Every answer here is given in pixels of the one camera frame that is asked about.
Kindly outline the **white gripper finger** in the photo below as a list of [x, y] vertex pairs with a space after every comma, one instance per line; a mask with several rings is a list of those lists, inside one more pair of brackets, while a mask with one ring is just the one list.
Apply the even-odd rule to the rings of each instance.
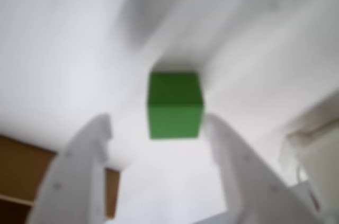
[[27, 223], [105, 223], [111, 119], [99, 114], [50, 163]]
[[206, 115], [206, 135], [233, 223], [319, 223], [231, 126]]

